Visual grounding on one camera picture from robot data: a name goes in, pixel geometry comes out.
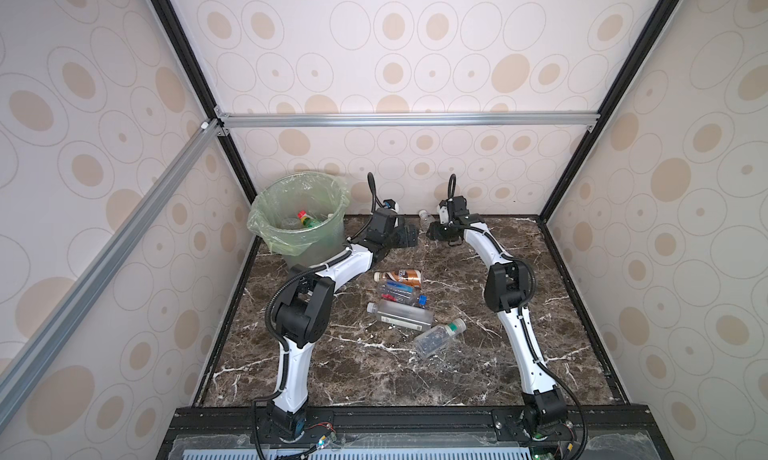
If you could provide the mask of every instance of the green plastic bag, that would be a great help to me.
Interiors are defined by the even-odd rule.
[[[344,212],[349,205],[350,190],[342,178],[318,172],[289,175],[256,196],[248,230],[261,236],[271,252],[288,257],[289,265],[309,266],[313,264],[309,262],[323,262],[343,249]],[[284,223],[297,219],[302,210],[322,223],[284,229]]]

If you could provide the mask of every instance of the wall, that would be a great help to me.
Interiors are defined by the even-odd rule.
[[[247,211],[207,148],[0,435],[2,460],[155,458],[216,339]]]
[[[173,1],[223,110],[290,114],[596,110],[657,0]],[[282,141],[277,142],[279,149],[273,148],[275,139],[280,140],[278,129],[268,134],[241,132],[239,144],[264,141],[261,150],[241,148],[241,153],[253,166],[267,165],[264,158],[277,159],[282,166],[272,164],[270,174],[291,172],[299,164],[323,170],[324,160],[333,160],[340,171],[351,162],[398,164],[391,173],[381,172],[379,183],[400,180],[400,186],[392,188],[399,192],[407,187],[406,198],[415,199],[406,208],[410,214],[434,200],[433,191],[446,173],[426,178],[441,162],[462,164],[459,170],[466,166],[468,171],[472,165],[486,164],[484,174],[459,179],[463,185],[482,184],[478,195],[483,198],[476,199],[481,210],[537,214],[543,201],[516,201],[514,190],[523,191],[526,200],[530,197],[525,188],[546,198],[551,182],[545,179],[562,169],[569,154],[553,159],[537,152],[535,142],[552,129],[533,128],[538,138],[533,138],[532,153],[523,160],[528,177],[539,180],[525,181],[523,176],[511,188],[510,177],[517,178],[520,164],[511,173],[503,173],[502,164],[523,156],[512,146],[523,128],[501,128],[493,134],[498,154],[494,148],[469,147],[482,142],[481,134],[489,129],[456,134],[468,137],[458,140],[466,142],[466,149],[446,147],[454,141],[449,133],[454,129],[434,129],[434,153],[405,148],[415,143],[412,136],[418,130],[407,128],[384,134],[393,137],[398,148],[369,147],[385,129],[290,133],[312,145],[309,153],[286,150]],[[555,137],[576,135],[569,130]],[[426,158],[423,163],[429,167],[415,177],[398,163],[417,165],[423,160],[419,158]],[[533,167],[544,158],[553,159],[554,168],[548,161],[546,170]],[[267,186],[264,176],[253,170],[254,183]],[[488,190],[504,188],[510,193],[503,199],[487,197]],[[358,202],[349,212],[361,209]]]
[[[2,0],[0,372],[199,127],[145,0]]]
[[[684,0],[550,228],[675,457],[768,445],[768,0]]]

